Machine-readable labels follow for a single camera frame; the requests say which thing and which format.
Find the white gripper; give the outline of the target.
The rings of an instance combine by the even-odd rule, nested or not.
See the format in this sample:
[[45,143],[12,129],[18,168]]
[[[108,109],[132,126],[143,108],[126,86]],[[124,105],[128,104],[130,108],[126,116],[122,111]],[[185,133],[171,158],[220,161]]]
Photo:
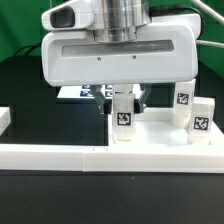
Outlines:
[[144,112],[151,85],[190,81],[198,73],[198,14],[153,17],[143,0],[69,0],[41,16],[45,80],[52,86],[91,85],[101,114],[112,101],[104,84],[141,84],[134,113]]

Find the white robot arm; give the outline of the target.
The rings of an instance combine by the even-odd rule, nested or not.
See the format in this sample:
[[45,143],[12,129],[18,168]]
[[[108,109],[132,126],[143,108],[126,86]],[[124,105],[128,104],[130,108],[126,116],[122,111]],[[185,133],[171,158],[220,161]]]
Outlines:
[[152,83],[197,76],[199,12],[184,5],[151,7],[146,0],[69,0],[41,16],[48,31],[41,46],[45,80],[52,86],[88,85],[104,114],[106,84],[139,84],[132,103],[143,111]]

